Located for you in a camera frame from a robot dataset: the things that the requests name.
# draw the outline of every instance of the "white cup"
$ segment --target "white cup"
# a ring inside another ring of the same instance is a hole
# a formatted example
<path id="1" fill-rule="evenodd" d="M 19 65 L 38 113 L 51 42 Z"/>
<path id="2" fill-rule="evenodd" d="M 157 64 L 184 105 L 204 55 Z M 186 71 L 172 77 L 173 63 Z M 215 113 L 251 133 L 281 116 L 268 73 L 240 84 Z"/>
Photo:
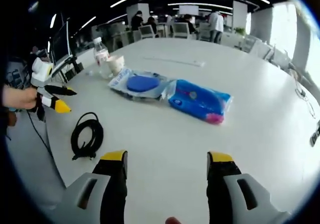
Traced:
<path id="1" fill-rule="evenodd" d="M 123 56 L 110 56 L 108 58 L 107 64 L 114 77 L 117 76 L 125 66 L 124 59 Z"/>

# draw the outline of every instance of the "white table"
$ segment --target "white table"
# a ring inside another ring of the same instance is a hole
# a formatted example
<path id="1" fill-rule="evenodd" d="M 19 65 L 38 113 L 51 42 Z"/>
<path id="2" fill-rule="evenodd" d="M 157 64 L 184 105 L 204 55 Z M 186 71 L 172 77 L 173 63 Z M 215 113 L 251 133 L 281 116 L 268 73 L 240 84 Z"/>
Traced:
<path id="1" fill-rule="evenodd" d="M 194 40 L 145 39 L 115 54 L 124 55 L 130 68 L 183 78 L 228 92 L 234 100 L 225 122 L 214 126 L 168 106 L 124 99 L 84 70 L 69 84 L 78 95 L 64 98 L 72 112 L 46 113 L 50 146 L 66 186 L 98 162 L 99 158 L 71 160 L 75 124 L 85 112 L 94 111 L 105 131 L 97 156 L 128 151 L 128 223 L 164 223 L 169 216 L 182 223 L 208 223 L 209 150 L 232 155 L 243 173 L 269 190 L 280 210 L 294 210 L 311 190 L 320 167 L 320 143 L 313 148 L 309 144 L 317 121 L 296 95 L 288 74 L 239 50 Z M 206 64 L 196 67 L 145 57 Z M 319 118 L 320 107 L 306 92 Z M 81 138 L 88 139 L 90 133 Z"/>

